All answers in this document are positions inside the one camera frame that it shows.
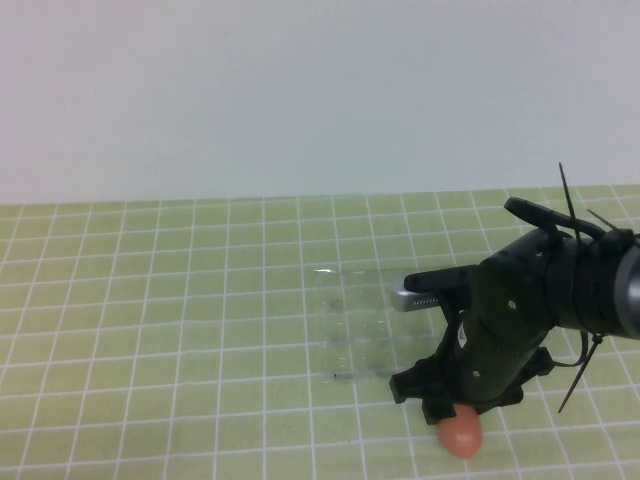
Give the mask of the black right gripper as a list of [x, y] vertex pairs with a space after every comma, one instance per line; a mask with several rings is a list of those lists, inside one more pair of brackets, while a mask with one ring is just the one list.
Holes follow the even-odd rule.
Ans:
[[409, 274], [391, 287], [402, 312], [438, 307], [447, 326], [431, 356], [391, 377], [396, 403], [421, 400], [429, 426], [519, 404], [522, 386], [552, 368], [542, 342], [553, 326], [544, 273], [554, 238], [528, 232], [477, 265]]

